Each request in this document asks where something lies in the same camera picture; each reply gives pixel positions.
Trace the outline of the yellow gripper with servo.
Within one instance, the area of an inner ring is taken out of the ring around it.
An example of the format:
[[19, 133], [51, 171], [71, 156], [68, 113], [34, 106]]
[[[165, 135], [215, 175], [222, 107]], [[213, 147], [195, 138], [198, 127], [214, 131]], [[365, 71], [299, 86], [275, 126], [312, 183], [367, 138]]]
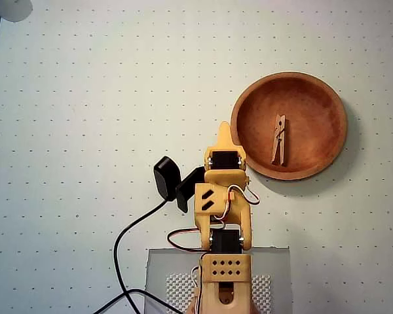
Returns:
[[204, 159], [204, 182], [212, 184], [248, 184], [246, 153], [233, 142], [230, 124], [222, 121], [217, 143], [210, 147]]

